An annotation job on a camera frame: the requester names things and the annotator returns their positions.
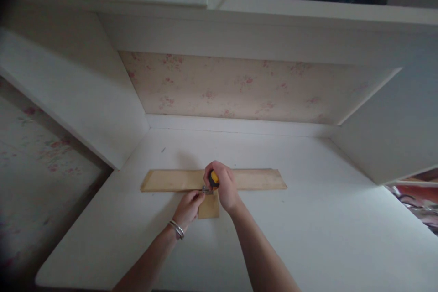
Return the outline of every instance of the wooden plank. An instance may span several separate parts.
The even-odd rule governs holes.
[[[199,219],[219,218],[219,194],[206,195],[198,211]]]
[[[238,190],[286,189],[278,170],[233,170]],[[142,192],[183,192],[202,189],[204,170],[149,170],[142,185]]]

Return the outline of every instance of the desk surface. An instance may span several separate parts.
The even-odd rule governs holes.
[[[213,159],[280,170],[287,190],[239,194],[303,291],[436,291],[437,237],[330,140],[171,129],[149,130],[41,267],[37,284],[111,289],[182,197],[141,193],[149,169],[200,169]],[[156,288],[251,291],[222,208],[219,219],[189,227]]]

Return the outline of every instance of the fingers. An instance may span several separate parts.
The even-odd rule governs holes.
[[[198,194],[199,194],[199,191],[194,190],[194,191],[188,192],[184,197],[186,198],[187,201],[191,202]]]
[[[199,193],[198,197],[194,200],[193,204],[199,207],[204,200],[205,200],[205,194]]]

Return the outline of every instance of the silver bracelet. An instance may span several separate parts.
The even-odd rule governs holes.
[[[181,237],[181,239],[183,240],[184,231],[181,229],[181,227],[178,226],[178,224],[174,220],[169,221],[169,224],[177,231],[179,237]]]

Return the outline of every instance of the floral wallpaper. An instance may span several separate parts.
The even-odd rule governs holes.
[[[119,52],[146,113],[338,124],[392,69]]]
[[[3,78],[0,117],[0,265],[18,279],[112,170]]]

